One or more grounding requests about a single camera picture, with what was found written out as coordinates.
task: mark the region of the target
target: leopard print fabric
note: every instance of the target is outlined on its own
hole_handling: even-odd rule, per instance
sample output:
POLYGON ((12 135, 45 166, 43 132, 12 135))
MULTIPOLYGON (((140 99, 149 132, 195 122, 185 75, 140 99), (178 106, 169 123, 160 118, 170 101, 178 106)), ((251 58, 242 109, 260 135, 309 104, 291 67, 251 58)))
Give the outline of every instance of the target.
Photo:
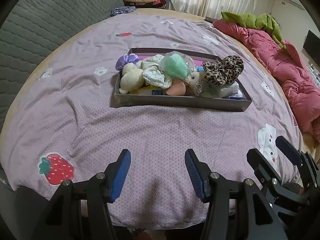
POLYGON ((244 68, 243 60, 236 56, 227 56, 221 62, 203 61, 204 78, 213 85, 232 84, 244 68))

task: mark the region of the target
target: purple satin bow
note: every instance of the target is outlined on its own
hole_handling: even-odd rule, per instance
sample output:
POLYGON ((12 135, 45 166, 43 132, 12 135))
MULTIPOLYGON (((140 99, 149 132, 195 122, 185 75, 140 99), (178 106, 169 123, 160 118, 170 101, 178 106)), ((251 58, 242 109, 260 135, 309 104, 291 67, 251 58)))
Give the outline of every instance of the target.
POLYGON ((127 63, 133 63, 133 64, 136 64, 138 61, 139 61, 139 57, 135 54, 124 54, 123 56, 121 56, 117 63, 116 63, 116 70, 121 70, 123 69, 124 65, 127 64, 127 63))

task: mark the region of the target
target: black screen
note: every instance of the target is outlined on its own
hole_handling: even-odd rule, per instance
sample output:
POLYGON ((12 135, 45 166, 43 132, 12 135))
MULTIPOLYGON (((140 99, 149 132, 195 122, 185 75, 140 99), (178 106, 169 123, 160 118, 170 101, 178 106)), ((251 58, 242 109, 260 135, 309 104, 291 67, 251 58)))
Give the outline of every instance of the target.
POLYGON ((303 48, 313 58, 313 60, 320 66, 320 38, 318 38, 312 31, 309 30, 303 48))

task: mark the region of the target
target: box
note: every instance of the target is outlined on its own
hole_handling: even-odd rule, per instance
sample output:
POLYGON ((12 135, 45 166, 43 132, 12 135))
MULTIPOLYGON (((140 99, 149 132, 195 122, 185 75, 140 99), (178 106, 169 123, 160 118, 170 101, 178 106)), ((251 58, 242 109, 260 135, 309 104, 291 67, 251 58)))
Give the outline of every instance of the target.
MULTIPOLYGON (((193 52, 181 49, 159 49, 159 48, 132 48, 128 54, 134 53, 138 56, 154 56, 156 54, 165 55, 168 52, 178 51, 187 54, 195 61, 212 61, 218 62, 221 59, 218 56, 213 56, 200 52, 193 52)), ((122 106, 183 106, 195 108, 207 108, 221 111, 243 112, 251 104, 252 100, 245 90, 241 82, 237 79, 239 89, 241 90, 244 100, 224 99, 224 98, 202 98, 202 97, 186 97, 186 96, 162 96, 162 95, 122 95, 119 93, 121 73, 118 74, 114 90, 114 98, 111 102, 111 107, 122 106)))

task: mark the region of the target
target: gray quilted fabric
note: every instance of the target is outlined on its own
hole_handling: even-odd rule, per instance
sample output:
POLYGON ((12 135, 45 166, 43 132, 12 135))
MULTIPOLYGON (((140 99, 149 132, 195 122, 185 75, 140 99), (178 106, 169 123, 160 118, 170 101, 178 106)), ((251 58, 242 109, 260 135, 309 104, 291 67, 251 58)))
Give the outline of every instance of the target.
POLYGON ((0 29, 0 131, 32 71, 58 46, 122 5, 122 0, 19 0, 0 29))

